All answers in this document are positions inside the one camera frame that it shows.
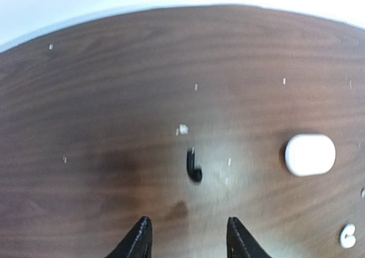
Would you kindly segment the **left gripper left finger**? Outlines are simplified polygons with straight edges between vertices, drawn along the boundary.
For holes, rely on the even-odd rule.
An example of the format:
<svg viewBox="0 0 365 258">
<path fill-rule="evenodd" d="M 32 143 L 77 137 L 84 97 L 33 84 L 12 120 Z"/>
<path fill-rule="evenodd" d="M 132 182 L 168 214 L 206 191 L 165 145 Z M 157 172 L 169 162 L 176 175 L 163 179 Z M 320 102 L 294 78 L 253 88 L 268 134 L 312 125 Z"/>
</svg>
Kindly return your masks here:
<svg viewBox="0 0 365 258">
<path fill-rule="evenodd" d="M 106 258 L 151 258 L 152 222 L 142 216 Z"/>
</svg>

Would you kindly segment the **white earbud upper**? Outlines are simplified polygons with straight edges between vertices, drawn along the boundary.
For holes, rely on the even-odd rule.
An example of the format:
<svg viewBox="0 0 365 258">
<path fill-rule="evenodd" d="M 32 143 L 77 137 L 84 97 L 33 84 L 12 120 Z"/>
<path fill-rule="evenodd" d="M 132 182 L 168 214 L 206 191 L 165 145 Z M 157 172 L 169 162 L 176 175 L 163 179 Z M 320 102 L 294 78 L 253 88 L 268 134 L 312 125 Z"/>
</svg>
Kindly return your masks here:
<svg viewBox="0 0 365 258">
<path fill-rule="evenodd" d="M 353 224 L 347 224 L 343 227 L 340 235 L 339 242 L 342 248 L 349 249 L 352 248 L 356 243 L 355 237 L 355 226 Z"/>
</svg>

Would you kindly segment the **white earbud charging case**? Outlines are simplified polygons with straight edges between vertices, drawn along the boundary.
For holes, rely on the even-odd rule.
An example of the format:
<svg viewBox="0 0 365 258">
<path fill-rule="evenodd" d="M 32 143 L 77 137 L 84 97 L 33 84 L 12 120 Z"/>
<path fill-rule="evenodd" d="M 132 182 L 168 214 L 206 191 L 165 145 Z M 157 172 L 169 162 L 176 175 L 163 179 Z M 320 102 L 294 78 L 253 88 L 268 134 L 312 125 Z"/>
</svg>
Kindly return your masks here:
<svg viewBox="0 0 365 258">
<path fill-rule="evenodd" d="M 324 134 L 297 134 L 285 148 L 286 167 L 296 177 L 326 174 L 335 160 L 335 145 Z"/>
</svg>

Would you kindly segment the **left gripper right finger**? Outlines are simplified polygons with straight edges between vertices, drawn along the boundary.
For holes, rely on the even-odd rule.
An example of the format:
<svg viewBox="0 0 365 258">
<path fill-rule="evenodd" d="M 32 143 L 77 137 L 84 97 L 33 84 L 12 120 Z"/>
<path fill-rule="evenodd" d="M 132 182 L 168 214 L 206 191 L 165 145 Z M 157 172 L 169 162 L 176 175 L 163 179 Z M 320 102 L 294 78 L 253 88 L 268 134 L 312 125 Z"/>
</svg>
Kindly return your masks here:
<svg viewBox="0 0 365 258">
<path fill-rule="evenodd" d="M 229 217 L 226 231 L 227 257 L 271 258 L 237 217 Z"/>
</svg>

